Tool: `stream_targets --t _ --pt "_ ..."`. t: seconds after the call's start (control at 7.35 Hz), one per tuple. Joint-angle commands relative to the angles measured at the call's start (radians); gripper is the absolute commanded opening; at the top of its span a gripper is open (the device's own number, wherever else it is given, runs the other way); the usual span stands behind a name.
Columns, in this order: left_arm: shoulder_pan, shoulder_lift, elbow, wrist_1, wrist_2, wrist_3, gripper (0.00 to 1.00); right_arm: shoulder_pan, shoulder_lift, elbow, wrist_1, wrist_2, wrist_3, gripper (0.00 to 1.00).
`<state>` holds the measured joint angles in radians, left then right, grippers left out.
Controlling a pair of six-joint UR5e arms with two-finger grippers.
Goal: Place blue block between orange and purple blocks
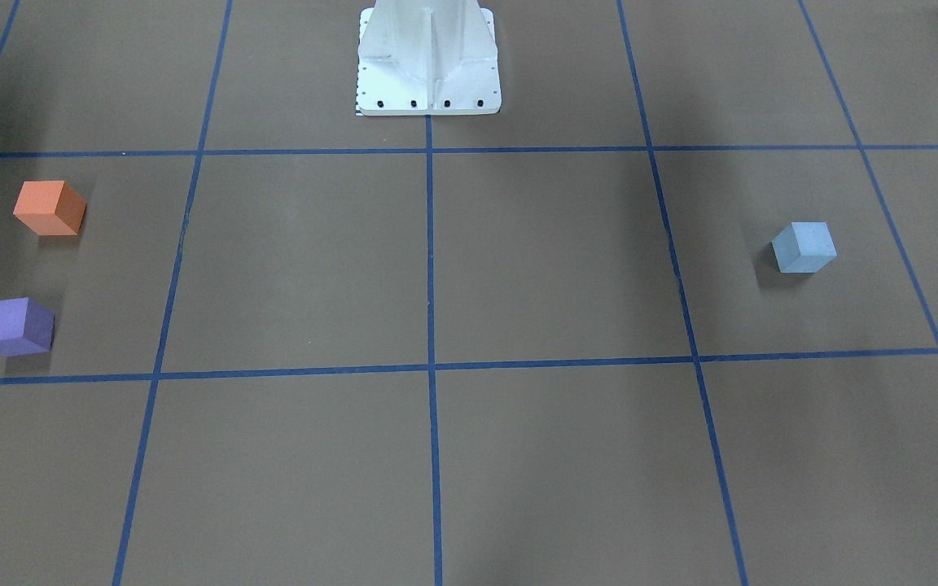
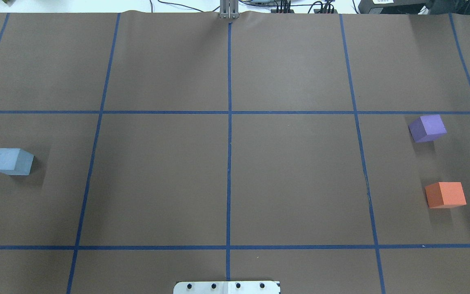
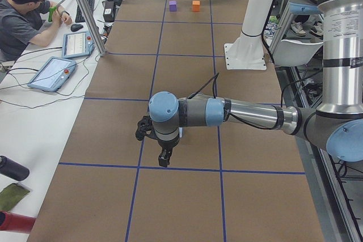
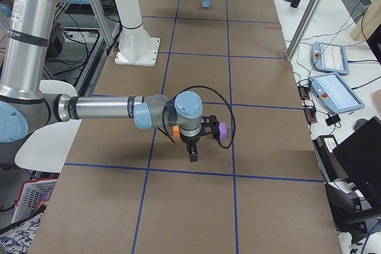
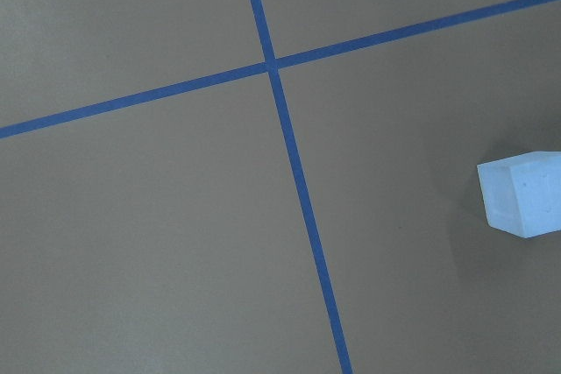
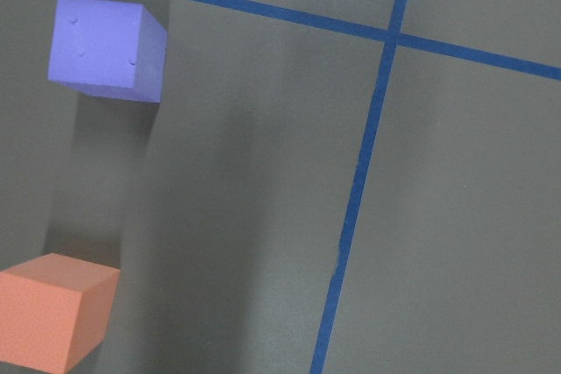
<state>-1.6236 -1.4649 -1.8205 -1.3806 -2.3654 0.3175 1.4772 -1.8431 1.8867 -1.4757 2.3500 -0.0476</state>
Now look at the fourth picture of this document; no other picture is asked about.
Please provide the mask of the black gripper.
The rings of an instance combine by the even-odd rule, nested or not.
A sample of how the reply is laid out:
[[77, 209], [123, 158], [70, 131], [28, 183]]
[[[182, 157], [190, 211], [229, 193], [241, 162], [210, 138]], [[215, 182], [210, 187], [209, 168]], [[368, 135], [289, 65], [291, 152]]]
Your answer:
[[198, 161], [198, 152], [197, 152], [197, 142], [200, 140], [199, 136], [181, 136], [180, 139], [186, 144], [187, 150], [189, 152], [190, 162]]

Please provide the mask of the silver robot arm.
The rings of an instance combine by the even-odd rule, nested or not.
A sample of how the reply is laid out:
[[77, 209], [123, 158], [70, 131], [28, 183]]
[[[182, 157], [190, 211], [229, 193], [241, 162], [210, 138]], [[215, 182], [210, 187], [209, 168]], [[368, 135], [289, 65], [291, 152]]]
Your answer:
[[50, 124], [88, 118], [131, 118], [139, 129], [178, 126], [191, 162], [206, 125], [200, 96], [186, 89], [174, 99], [163, 95], [78, 97], [40, 91], [40, 80], [60, 2], [14, 0], [1, 74], [1, 142], [20, 140]]

